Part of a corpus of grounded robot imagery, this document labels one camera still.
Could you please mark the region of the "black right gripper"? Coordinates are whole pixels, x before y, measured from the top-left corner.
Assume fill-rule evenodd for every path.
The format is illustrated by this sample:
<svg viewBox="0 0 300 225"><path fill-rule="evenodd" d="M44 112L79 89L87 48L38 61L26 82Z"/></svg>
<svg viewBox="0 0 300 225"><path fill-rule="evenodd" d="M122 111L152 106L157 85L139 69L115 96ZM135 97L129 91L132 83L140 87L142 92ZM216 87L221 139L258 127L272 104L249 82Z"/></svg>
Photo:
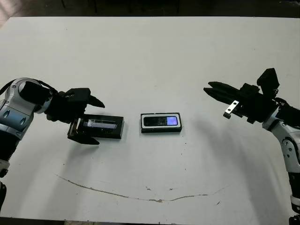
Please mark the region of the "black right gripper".
<svg viewBox="0 0 300 225"><path fill-rule="evenodd" d="M208 82L211 88L204 92L215 100L230 104L223 116L230 119L232 114L247 117L247 122L265 122L276 110L277 104L271 98L259 92L255 85L243 84L240 89L222 82Z"/></svg>

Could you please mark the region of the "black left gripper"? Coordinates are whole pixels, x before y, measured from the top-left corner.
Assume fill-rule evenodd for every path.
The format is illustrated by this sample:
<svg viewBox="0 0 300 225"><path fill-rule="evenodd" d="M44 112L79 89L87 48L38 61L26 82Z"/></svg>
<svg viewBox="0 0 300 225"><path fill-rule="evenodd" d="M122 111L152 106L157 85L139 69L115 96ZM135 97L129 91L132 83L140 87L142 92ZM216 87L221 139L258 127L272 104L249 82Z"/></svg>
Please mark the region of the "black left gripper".
<svg viewBox="0 0 300 225"><path fill-rule="evenodd" d="M70 124L83 116L87 103L105 108L103 102L92 95L89 97L88 92L58 92L53 95L45 114L47 119L52 122L60 121ZM67 137L80 144L99 145L99 142L90 136L75 134Z"/></svg>

